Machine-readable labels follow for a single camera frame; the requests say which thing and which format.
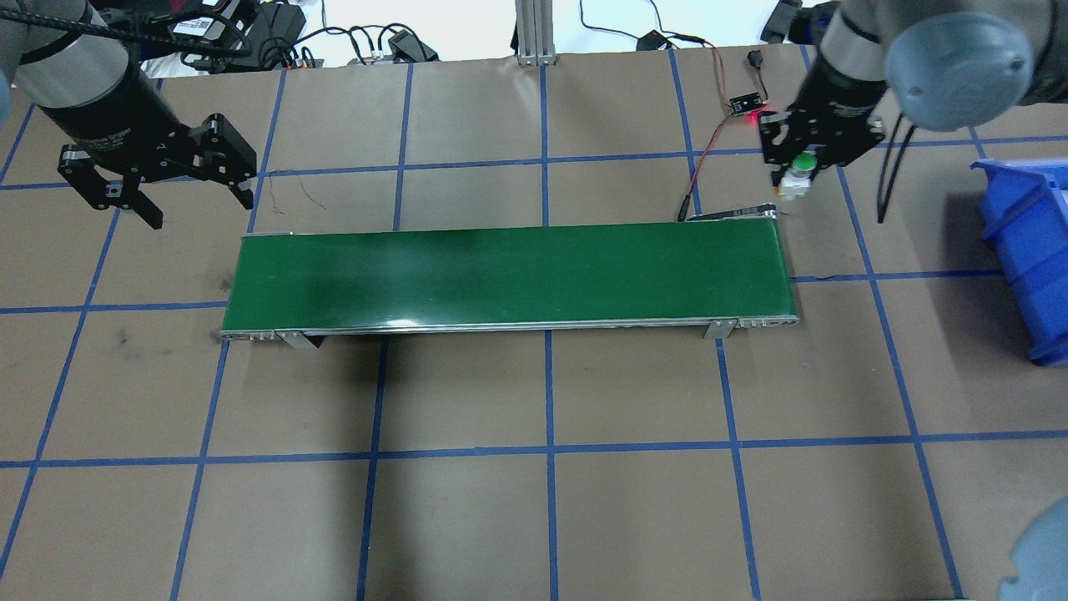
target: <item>blue bin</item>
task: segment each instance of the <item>blue bin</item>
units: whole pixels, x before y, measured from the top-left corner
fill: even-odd
[[[1068,158],[974,162],[987,172],[979,204],[1040,366],[1068,366]]]

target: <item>green cap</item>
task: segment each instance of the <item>green cap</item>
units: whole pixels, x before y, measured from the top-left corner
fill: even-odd
[[[816,168],[816,155],[811,152],[803,152],[794,159],[791,167],[799,171],[812,171]]]

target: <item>green conveyor belt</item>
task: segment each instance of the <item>green conveyor belt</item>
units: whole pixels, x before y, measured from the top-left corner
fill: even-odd
[[[250,235],[227,338],[796,321],[773,218]]]

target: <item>blue tape grid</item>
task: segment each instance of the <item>blue tape grid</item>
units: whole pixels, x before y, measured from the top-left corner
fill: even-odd
[[[805,48],[802,47],[801,50],[805,63],[808,64],[808,56]],[[254,228],[256,211],[260,204],[258,201],[263,190],[263,183],[264,178],[267,176],[299,176],[299,175],[316,175],[316,174],[331,174],[331,173],[395,171],[397,173],[397,186],[396,186],[396,196],[394,205],[393,227],[394,230],[397,230],[399,228],[399,221],[400,221],[400,208],[402,208],[400,204],[403,196],[404,173],[407,170],[457,169],[457,168],[486,167],[486,165],[539,164],[541,167],[541,184],[543,184],[541,188],[543,224],[549,224],[550,222],[550,196],[549,196],[550,164],[564,163],[564,162],[641,160],[641,159],[655,159],[655,158],[685,157],[688,160],[690,173],[692,174],[694,169],[694,159],[700,154],[700,151],[695,151],[692,146],[690,128],[689,128],[689,118],[686,109],[685,96],[682,92],[682,83],[679,76],[678,64],[674,51],[669,51],[669,61],[672,68],[672,77],[675,84],[675,92],[679,106],[680,122],[681,122],[684,137],[686,140],[686,149],[681,152],[550,157],[549,145],[548,145],[549,132],[548,132],[547,74],[546,74],[546,67],[541,66],[539,73],[541,153],[539,157],[528,158],[528,159],[511,159],[511,160],[481,160],[481,161],[408,164],[406,163],[405,160],[405,154],[407,145],[407,128],[408,128],[408,118],[410,113],[411,86],[413,77],[413,66],[408,65],[407,67],[408,73],[405,86],[405,108],[404,108],[404,117],[402,124],[402,138],[400,138],[402,141],[400,141],[397,164],[350,167],[350,168],[335,168],[335,169],[267,171],[270,148],[273,143],[274,129],[277,126],[278,115],[281,108],[281,101],[285,86],[285,73],[283,73],[279,79],[279,85],[274,99],[273,111],[271,114],[271,123],[268,131],[267,143],[264,149],[264,156],[263,156],[263,161],[261,163],[260,175],[257,176],[257,181],[256,181],[256,188],[255,188],[256,202],[249,218],[248,231],[251,232]],[[67,184],[65,183],[40,183],[40,184],[14,184],[14,185],[3,184],[7,171],[14,159],[15,153],[18,148],[19,142],[21,141],[27,130],[27,127],[30,123],[33,113],[34,113],[34,107],[30,106],[20,123],[11,152],[4,159],[2,170],[0,170],[0,190],[44,189],[44,188],[59,188],[67,186]],[[1068,136],[1034,136],[1034,137],[1006,137],[1006,138],[984,139],[979,137],[978,132],[974,128],[970,128],[969,133],[970,133],[970,139],[968,140],[920,141],[920,142],[914,142],[913,145],[941,146],[941,145],[974,144],[978,155],[980,157],[985,157],[986,153],[984,149],[984,144],[1068,141]],[[736,155],[736,154],[759,154],[759,153],[760,153],[759,148],[725,148],[725,149],[712,149],[709,154]],[[838,168],[837,171],[843,187],[843,191],[845,193],[846,203],[850,211],[850,218],[853,222],[853,227],[858,236],[858,243],[861,248],[861,253],[864,258],[865,272],[843,273],[823,278],[815,275],[798,275],[792,279],[795,282],[798,283],[813,283],[821,281],[868,281],[869,282],[873,289],[873,295],[876,300],[876,306],[879,313],[880,323],[883,329],[884,337],[886,339],[888,351],[890,352],[891,362],[893,364],[895,373],[895,378],[897,379],[898,389],[901,395],[902,406],[905,408],[906,416],[909,423],[910,434],[907,437],[857,437],[857,438],[791,439],[791,440],[740,439],[734,417],[734,407],[731,396],[731,383],[727,369],[726,352],[723,343],[719,342],[717,344],[717,358],[720,367],[721,385],[723,389],[723,396],[724,396],[724,409],[726,413],[727,427],[728,427],[727,441],[556,445],[554,441],[554,428],[553,428],[554,418],[553,418],[553,390],[552,390],[552,333],[546,332],[545,333],[545,371],[546,371],[545,375],[546,445],[545,446],[475,447],[475,448],[429,449],[429,450],[407,450],[407,452],[379,450],[378,442],[381,432],[382,406],[384,402],[384,393],[386,393],[384,384],[386,384],[387,352],[389,347],[388,339],[383,339],[379,357],[378,389],[375,401],[375,416],[374,416],[373,432],[372,432],[372,448],[368,453],[210,456],[208,455],[208,447],[211,437],[211,427],[214,424],[215,411],[218,404],[219,391],[221,389],[223,373],[225,369],[225,361],[229,352],[229,343],[224,342],[222,344],[219,353],[219,361],[216,370],[215,382],[213,385],[211,399],[208,408],[208,414],[205,420],[205,428],[204,428],[201,449],[198,456],[147,457],[147,458],[44,459],[43,455],[48,441],[48,436],[51,430],[52,423],[54,422],[56,413],[59,409],[59,402],[62,397],[63,388],[65,385],[66,378],[69,373],[69,368],[73,363],[75,352],[77,350],[78,341],[81,336],[81,332],[83,330],[84,322],[89,314],[97,312],[197,311],[197,310],[225,307],[225,302],[94,305],[92,303],[93,295],[96,290],[96,285],[97,282],[99,281],[99,275],[100,272],[103,271],[108,250],[110,248],[112,238],[114,236],[115,227],[117,225],[117,220],[120,218],[120,212],[115,210],[112,213],[111,223],[108,233],[105,237],[99,258],[97,260],[97,265],[94,270],[92,281],[90,283],[89,290],[87,291],[85,295],[85,302],[82,305],[51,306],[51,307],[5,307],[5,309],[0,307],[0,315],[57,314],[57,313],[79,314],[78,326],[75,329],[75,334],[72,338],[70,347],[68,349],[66,360],[63,365],[63,369],[60,374],[59,382],[57,384],[56,392],[53,394],[52,401],[49,407],[49,412],[46,418],[44,429],[38,440],[38,445],[34,459],[26,461],[0,461],[0,469],[28,469],[29,471],[26,484],[19,496],[19,503],[16,508],[15,517],[12,520],[11,528],[9,529],[7,537],[4,541],[3,555],[0,556],[0,578],[2,578],[3,572],[6,568],[7,558],[10,557],[11,550],[13,548],[17,535],[18,526],[21,522],[21,518],[23,516],[26,505],[31,493],[33,481],[35,479],[37,472],[42,468],[46,469],[47,468],[98,468],[98,466],[122,466],[122,465],[195,466],[197,471],[193,480],[193,487],[190,493],[189,508],[187,511],[186,523],[183,529],[183,538],[178,551],[178,557],[176,560],[174,579],[172,583],[171,599],[174,600],[177,599],[180,589],[183,569],[185,566],[186,556],[188,554],[189,538],[191,536],[192,526],[195,519],[197,504],[199,500],[201,484],[203,481],[203,472],[205,466],[222,465],[222,464],[283,463],[283,462],[309,462],[309,461],[367,461],[368,479],[367,479],[366,497],[364,505],[365,509],[364,509],[363,531],[361,535],[361,554],[360,554],[360,565],[358,567],[359,578],[358,578],[358,594],[357,594],[357,598],[359,600],[362,600],[365,598],[365,592],[366,592],[367,562],[370,556],[370,542],[371,542],[371,525],[373,519],[374,490],[375,490],[375,479],[377,474],[378,460],[408,460],[408,459],[444,458],[444,457],[545,456],[547,461],[547,495],[548,495],[547,518],[548,518],[548,528],[549,528],[548,558],[549,558],[549,572],[550,572],[550,598],[556,600],[559,599],[559,566],[557,566],[557,541],[556,541],[555,456],[568,455],[568,454],[590,454],[590,453],[729,450],[732,454],[732,462],[734,465],[735,480],[738,492],[740,521],[741,521],[743,541],[745,545],[745,557],[749,566],[749,575],[752,587],[752,595],[754,599],[759,601],[760,587],[759,587],[759,579],[758,579],[758,570],[756,562],[756,550],[754,548],[753,537],[752,537],[752,525],[749,515],[747,493],[744,487],[744,474],[742,469],[741,450],[757,449],[757,448],[804,448],[804,447],[827,447],[827,446],[912,444],[916,450],[917,462],[920,464],[921,473],[924,479],[924,486],[927,491],[928,501],[931,508],[931,515],[934,520],[936,528],[938,531],[939,541],[942,545],[943,556],[946,563],[946,569],[949,575],[951,584],[954,588],[954,594],[958,598],[963,597],[959,578],[957,575],[955,564],[953,560],[953,554],[949,549],[948,539],[945,533],[945,527],[941,519],[941,512],[938,506],[937,496],[934,494],[934,488],[931,481],[930,472],[927,468],[926,458],[924,454],[924,444],[978,442],[978,441],[1068,439],[1068,430],[940,433],[940,434],[920,433],[918,427],[916,426],[915,416],[912,412],[911,401],[908,397],[908,390],[905,383],[904,374],[900,368],[900,362],[897,358],[897,352],[894,347],[893,336],[890,331],[889,319],[886,318],[885,310],[882,305],[882,299],[881,299],[881,294],[879,292],[878,282],[883,280],[914,279],[914,278],[989,276],[989,275],[1000,275],[1001,271],[960,270],[960,271],[910,271],[910,272],[888,272],[888,273],[875,272],[871,266],[870,255],[868,253],[866,243],[864,241],[863,230],[857,217],[855,207],[853,205],[852,195],[849,191],[849,186],[846,179],[845,172],[841,168]],[[700,204],[701,201],[698,193],[700,192],[695,190],[694,207],[697,210],[701,210],[701,204]]]

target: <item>robotic arm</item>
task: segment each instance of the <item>robotic arm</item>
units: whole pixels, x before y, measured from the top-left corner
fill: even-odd
[[[3,92],[14,81],[70,136],[58,170],[90,206],[132,209],[159,228],[162,212],[139,187],[186,175],[219,181],[252,208],[256,153],[225,116],[182,124],[117,41],[49,27],[56,19],[104,26],[88,0],[0,0],[0,18]],[[110,184],[96,165],[122,183]]]
[[[773,185],[806,185],[881,142],[871,112],[888,88],[936,131],[1068,102],[1068,0],[843,0],[795,102],[760,116]]]

